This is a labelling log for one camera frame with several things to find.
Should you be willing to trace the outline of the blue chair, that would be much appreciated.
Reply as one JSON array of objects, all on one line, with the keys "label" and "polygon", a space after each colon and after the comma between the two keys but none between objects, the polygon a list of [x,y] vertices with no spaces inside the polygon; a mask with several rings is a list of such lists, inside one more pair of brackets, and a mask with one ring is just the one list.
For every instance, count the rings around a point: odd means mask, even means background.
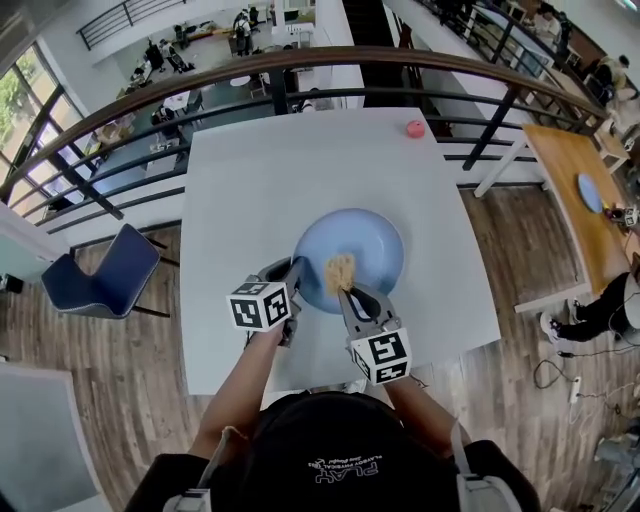
[{"label": "blue chair", "polygon": [[137,304],[158,265],[180,264],[161,255],[165,246],[129,224],[122,226],[97,270],[87,274],[64,254],[41,276],[54,308],[62,313],[103,319],[124,319],[131,312],[168,318],[170,315]]}]

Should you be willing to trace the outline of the person's black shirt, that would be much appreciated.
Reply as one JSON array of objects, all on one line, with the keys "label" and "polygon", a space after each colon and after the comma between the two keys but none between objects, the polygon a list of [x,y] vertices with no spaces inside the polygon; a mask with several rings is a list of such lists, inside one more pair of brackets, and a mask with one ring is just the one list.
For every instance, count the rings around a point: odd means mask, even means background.
[{"label": "person's black shirt", "polygon": [[471,440],[456,421],[453,454],[414,437],[388,399],[323,392],[260,407],[250,437],[233,427],[209,459],[158,456],[125,512],[168,512],[197,488],[213,512],[463,512],[466,484],[511,492],[520,512],[541,512],[538,495],[490,440]]}]

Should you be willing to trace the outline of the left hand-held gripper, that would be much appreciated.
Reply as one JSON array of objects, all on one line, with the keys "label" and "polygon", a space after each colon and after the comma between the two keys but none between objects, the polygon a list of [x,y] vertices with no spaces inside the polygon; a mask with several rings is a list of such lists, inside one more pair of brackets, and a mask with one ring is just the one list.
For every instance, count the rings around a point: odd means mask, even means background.
[{"label": "left hand-held gripper", "polygon": [[247,338],[257,332],[283,327],[280,345],[289,347],[297,329],[301,308],[294,302],[298,293],[304,260],[290,257],[277,260],[258,272],[260,281],[247,281],[226,296],[231,324]]}]

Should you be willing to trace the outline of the dark staircase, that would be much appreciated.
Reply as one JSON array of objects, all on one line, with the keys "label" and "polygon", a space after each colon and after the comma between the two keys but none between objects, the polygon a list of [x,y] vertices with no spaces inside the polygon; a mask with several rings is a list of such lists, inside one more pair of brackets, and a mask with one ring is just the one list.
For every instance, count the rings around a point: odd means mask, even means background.
[{"label": "dark staircase", "polygon": [[[342,0],[355,46],[394,48],[382,0]],[[392,63],[360,66],[365,88],[402,88],[400,65]]]}]

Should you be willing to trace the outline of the large window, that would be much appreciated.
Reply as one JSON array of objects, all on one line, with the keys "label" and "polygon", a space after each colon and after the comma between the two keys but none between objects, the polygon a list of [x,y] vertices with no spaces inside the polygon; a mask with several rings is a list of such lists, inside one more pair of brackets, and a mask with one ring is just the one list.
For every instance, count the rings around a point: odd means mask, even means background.
[{"label": "large window", "polygon": [[[19,167],[83,119],[41,49],[32,44],[0,77],[0,186]],[[73,143],[37,164],[0,197],[14,212],[36,223],[81,202],[84,194],[62,170],[83,157]]]}]

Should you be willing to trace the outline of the black railing with wooden handrail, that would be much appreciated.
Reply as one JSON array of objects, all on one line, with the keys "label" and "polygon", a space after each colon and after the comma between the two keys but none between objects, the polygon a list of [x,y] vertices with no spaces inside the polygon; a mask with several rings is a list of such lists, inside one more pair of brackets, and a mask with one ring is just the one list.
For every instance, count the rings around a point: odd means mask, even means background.
[{"label": "black railing with wooden handrail", "polygon": [[331,46],[275,51],[138,89],[42,143],[0,184],[0,204],[74,243],[179,218],[197,132],[296,114],[305,100],[331,111],[403,108],[424,123],[428,152],[463,188],[480,184],[525,125],[593,136],[594,103],[493,64],[431,51]]}]

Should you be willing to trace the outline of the group of people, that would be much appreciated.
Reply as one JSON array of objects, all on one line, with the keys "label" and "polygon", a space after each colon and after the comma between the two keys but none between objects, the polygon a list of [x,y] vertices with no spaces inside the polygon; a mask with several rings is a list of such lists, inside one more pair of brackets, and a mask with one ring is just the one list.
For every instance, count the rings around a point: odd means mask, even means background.
[{"label": "group of people", "polygon": [[[253,52],[252,34],[258,32],[258,10],[252,6],[249,10],[243,9],[234,19],[229,29],[224,29],[227,36],[230,55],[248,56]],[[186,62],[175,49],[175,45],[166,39],[161,39],[158,45],[149,41],[148,60],[154,69],[164,71],[164,63],[168,62],[174,72],[183,73],[195,68],[192,62]]]}]

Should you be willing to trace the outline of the person's left forearm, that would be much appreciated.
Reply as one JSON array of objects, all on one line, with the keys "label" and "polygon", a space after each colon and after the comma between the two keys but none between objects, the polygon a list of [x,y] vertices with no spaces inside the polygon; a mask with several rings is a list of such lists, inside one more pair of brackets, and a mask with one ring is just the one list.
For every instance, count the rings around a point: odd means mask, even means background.
[{"label": "person's left forearm", "polygon": [[269,332],[251,336],[231,373],[207,406],[189,454],[211,458],[226,427],[233,427],[245,437],[252,435],[282,331],[283,327],[277,326]]}]

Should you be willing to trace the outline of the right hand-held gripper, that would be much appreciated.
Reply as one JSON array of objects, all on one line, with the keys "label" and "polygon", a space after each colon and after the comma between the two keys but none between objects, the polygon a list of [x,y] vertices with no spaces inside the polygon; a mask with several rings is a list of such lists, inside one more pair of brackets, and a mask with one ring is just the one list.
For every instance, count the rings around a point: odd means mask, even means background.
[{"label": "right hand-held gripper", "polygon": [[[358,303],[356,307],[352,297]],[[351,294],[338,291],[339,304],[350,336],[360,333],[360,322],[384,324],[395,317],[388,296],[368,285],[354,285]],[[407,329],[381,330],[350,340],[348,349],[354,364],[372,385],[382,385],[408,377],[411,370],[411,345]]]}]

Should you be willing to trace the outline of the small wooden table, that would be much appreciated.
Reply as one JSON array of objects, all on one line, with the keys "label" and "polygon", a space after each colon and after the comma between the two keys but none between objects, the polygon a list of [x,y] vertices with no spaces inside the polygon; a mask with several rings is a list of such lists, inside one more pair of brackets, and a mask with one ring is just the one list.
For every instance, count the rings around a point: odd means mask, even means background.
[{"label": "small wooden table", "polygon": [[614,121],[607,119],[595,132],[599,154],[610,174],[628,162],[630,155],[615,133]]}]

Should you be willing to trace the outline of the wooden table with white legs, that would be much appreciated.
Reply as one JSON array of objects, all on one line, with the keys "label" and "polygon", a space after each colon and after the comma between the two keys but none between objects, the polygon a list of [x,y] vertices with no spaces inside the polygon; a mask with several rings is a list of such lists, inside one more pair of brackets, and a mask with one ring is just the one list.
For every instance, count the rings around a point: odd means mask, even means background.
[{"label": "wooden table with white legs", "polygon": [[609,281],[631,268],[640,241],[624,234],[602,213],[589,211],[578,191],[587,175],[607,206],[621,205],[623,194],[591,140],[582,135],[525,124],[522,135],[474,190],[482,197],[515,160],[520,150],[533,153],[544,184],[553,193],[578,257],[584,280],[564,290],[514,306],[517,313],[541,311],[575,296],[601,292]]}]

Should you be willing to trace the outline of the white square table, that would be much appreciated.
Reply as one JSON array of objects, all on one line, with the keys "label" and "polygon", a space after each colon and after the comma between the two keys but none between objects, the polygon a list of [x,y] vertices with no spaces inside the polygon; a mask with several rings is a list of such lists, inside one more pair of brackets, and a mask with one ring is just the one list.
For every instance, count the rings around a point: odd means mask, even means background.
[{"label": "white square table", "polygon": [[187,388],[216,393],[243,351],[227,296],[290,256],[321,216],[362,208],[388,219],[405,257],[391,299],[413,365],[496,341],[494,301],[453,172],[415,109],[290,114],[196,133],[181,225],[180,312]]}]

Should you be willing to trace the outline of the person's right forearm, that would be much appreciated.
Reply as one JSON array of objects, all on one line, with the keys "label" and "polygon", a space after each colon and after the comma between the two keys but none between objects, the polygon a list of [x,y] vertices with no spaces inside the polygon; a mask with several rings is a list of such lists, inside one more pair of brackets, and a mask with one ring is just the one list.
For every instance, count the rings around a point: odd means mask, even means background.
[{"label": "person's right forearm", "polygon": [[453,454],[451,432],[456,420],[415,379],[397,379],[384,384],[384,389],[397,416],[414,437],[439,456]]}]

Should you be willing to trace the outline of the beige scrubbing sponge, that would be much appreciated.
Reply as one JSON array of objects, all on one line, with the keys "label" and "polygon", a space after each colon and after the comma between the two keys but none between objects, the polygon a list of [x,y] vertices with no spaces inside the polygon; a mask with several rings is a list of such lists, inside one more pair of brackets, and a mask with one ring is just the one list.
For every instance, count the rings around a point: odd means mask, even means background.
[{"label": "beige scrubbing sponge", "polygon": [[350,291],[354,284],[355,272],[356,261],[353,254],[338,254],[329,259],[324,267],[326,293],[329,296],[337,296],[340,291]]}]

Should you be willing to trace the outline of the big blue plate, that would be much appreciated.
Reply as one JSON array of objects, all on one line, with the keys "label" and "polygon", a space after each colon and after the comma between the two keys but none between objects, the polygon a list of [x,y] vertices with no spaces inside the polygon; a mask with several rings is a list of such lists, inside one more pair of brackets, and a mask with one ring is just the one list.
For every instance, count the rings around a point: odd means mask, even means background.
[{"label": "big blue plate", "polygon": [[587,209],[592,213],[600,214],[603,211],[603,202],[593,178],[587,173],[580,173],[577,178],[577,187]]},{"label": "big blue plate", "polygon": [[404,245],[394,225],[365,209],[333,211],[311,224],[294,250],[306,259],[299,293],[316,309],[338,314],[338,298],[330,295],[324,278],[325,264],[339,254],[355,257],[355,280],[384,294],[395,287],[404,266]]}]

